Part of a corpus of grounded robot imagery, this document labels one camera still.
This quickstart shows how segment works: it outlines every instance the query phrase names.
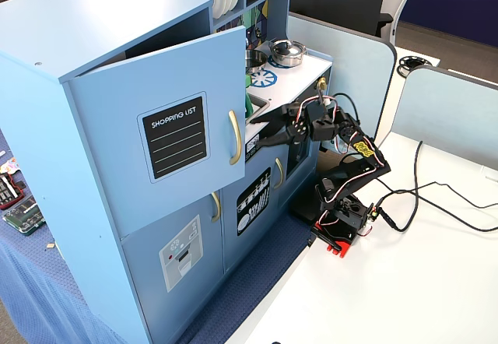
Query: white desk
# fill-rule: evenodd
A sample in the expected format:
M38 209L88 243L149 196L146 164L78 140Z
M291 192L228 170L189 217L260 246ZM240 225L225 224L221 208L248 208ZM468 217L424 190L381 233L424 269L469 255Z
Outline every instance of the white desk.
M393 188L413 188L416 141L390 134L381 150ZM498 184L481 166L423 146L419 184L446 182L476 204L498 199ZM365 204L388 191L372 182L358 192ZM498 225L498 208L479 211L447 188L421 195L480 227ZM382 205L403 226L414 203L394 195ZM344 259L320 240L290 276L247 344L496 343L498 233L477 233L420 202L410 229L394 232L382 219Z
M395 120L396 110L398 109L399 100L402 97L403 86L405 85L405 79L401 77L397 72L399 59L406 56L419 56L421 58L425 58L434 66L439 66L439 63L441 62L439 58L432 58L430 56L427 56L426 54L419 54L417 52L408 51L400 47L396 47L396 52L398 53L398 60L396 62L395 71L393 72L391 78L391 85L389 86L388 96L386 98L386 103L382 112L381 122L379 123L379 128L377 130L377 137L375 138L375 142L378 145L382 143L382 141L386 138L386 136L388 136L389 131L391 130L392 123Z

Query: circuit board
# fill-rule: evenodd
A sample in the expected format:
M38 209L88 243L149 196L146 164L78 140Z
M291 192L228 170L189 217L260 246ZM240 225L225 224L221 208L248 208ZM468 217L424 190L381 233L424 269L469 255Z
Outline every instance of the circuit board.
M26 236L31 235L38 227L45 223L45 218L41 214L40 208L38 208L38 204L33 196L30 196L8 212L5 212L3 219L10 226Z

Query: wall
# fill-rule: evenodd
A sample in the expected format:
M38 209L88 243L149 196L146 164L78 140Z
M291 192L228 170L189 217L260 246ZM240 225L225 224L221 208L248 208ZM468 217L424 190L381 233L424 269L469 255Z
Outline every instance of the wall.
M498 0L408 0L401 20L498 47Z

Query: cubicle divider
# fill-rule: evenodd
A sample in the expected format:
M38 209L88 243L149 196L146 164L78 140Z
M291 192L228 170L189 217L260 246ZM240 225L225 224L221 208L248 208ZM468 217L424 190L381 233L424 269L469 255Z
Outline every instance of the cubicle divider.
M377 37L295 13L290 13L287 36L334 58L329 94L350 95L363 131L374 137L395 69L394 46ZM354 114L347 99L339 97L338 102Z
M392 131L498 169L498 86L423 66L405 82Z

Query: cabinet handle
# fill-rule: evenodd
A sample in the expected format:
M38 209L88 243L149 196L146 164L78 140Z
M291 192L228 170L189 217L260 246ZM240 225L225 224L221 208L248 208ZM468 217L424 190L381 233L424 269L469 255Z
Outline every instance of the cabinet handle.
M221 202L219 202L219 197L215 192L211 193L212 198L216 203L216 215L211 218L211 222L216 222L221 217Z
M230 159L230 165L235 165L239 162L240 156L242 155L242 137L240 136L239 123L237 122L237 116L233 111L228 112L228 117L230 122L232 122L233 132L235 133L235 139L237 140L237 153Z
M282 185L282 183L283 183L283 166L282 166L282 163L280 162L280 159L278 157L275 159L275 162L277 164L277 167L279 167L279 170L280 170L280 182L275 185L275 187L273 188L274 190L276 190L277 188L279 188Z

